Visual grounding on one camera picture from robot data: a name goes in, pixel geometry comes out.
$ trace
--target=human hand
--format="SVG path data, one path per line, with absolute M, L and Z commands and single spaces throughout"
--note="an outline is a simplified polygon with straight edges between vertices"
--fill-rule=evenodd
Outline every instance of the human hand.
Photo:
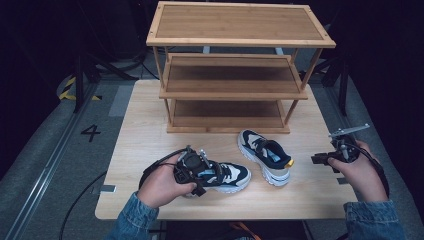
M 365 149 L 374 159 L 368 144 L 356 141 L 358 147 Z M 352 163 L 345 163 L 334 158 L 329 158 L 328 163 L 339 170 L 352 187 L 359 191 L 365 202 L 387 201 L 388 196 L 376 170 L 369 159 L 362 153 Z
M 176 197 L 192 192 L 195 183 L 178 184 L 174 178 L 174 164 L 178 157 L 175 155 L 163 162 L 146 178 L 137 193 L 138 199 L 151 208 L 158 208 L 172 202 Z

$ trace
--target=person's right hand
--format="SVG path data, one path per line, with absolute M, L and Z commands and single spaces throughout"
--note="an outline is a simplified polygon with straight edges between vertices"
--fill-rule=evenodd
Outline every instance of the person's right hand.
M 368 144 L 361 141 L 356 142 L 358 147 L 365 149 L 375 158 Z M 345 163 L 334 158 L 329 158 L 328 163 L 346 177 L 350 185 L 361 193 L 364 201 L 379 202 L 388 200 L 380 177 L 371 162 L 362 153 L 359 155 L 358 159 L 352 163 Z

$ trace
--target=person's left hand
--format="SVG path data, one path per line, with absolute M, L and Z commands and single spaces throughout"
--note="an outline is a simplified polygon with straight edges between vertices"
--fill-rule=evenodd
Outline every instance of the person's left hand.
M 159 166 L 146 178 L 137 193 L 140 201 L 151 208 L 158 208 L 196 188 L 195 183 L 179 184 L 175 181 L 174 165 L 172 164 L 177 163 L 179 156 L 175 155 L 164 161 L 165 165 Z

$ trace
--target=yellow tape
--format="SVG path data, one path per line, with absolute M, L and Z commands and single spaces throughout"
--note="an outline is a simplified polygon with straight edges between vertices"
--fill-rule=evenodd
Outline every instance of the yellow tape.
M 68 80 L 65 88 L 63 89 L 62 93 L 59 95 L 60 100 L 62 100 L 64 98 L 69 99 L 68 97 L 71 97 L 71 96 L 68 96 L 68 92 L 69 92 L 69 89 L 71 89 L 72 84 L 74 84 L 74 82 L 75 82 L 75 77 Z
M 60 100 L 62 100 L 62 99 L 68 99 L 68 100 L 74 100 L 74 101 L 77 100 L 76 96 L 68 95 L 69 90 L 71 89 L 72 84 L 74 84 L 74 82 L 75 82 L 75 77 L 69 79 L 69 81 L 66 83 L 65 88 L 63 88 L 62 93 L 59 95 Z M 91 98 L 91 100 L 94 100 L 94 101 L 100 101 L 102 99 L 103 99 L 102 96 L 93 96 Z

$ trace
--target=wooden table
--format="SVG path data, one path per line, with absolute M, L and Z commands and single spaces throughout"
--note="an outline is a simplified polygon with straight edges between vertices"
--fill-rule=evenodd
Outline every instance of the wooden table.
M 211 160 L 242 164 L 252 172 L 249 185 L 234 194 L 214 190 L 202 197 L 178 197 L 161 207 L 162 220 L 335 219 L 344 218 L 342 205 L 356 201 L 350 185 L 340 185 L 331 167 L 314 165 L 311 156 L 333 151 L 328 130 L 309 87 L 308 100 L 293 114 L 290 134 L 264 134 L 278 141 L 295 163 L 290 182 L 275 187 L 264 180 L 258 164 L 247 160 L 237 147 L 237 133 L 167 133 L 160 82 L 139 80 L 127 108 L 105 185 L 116 192 L 100 195 L 96 216 L 116 219 L 131 193 L 137 190 L 143 170 L 154 161 L 190 144 L 203 148 Z

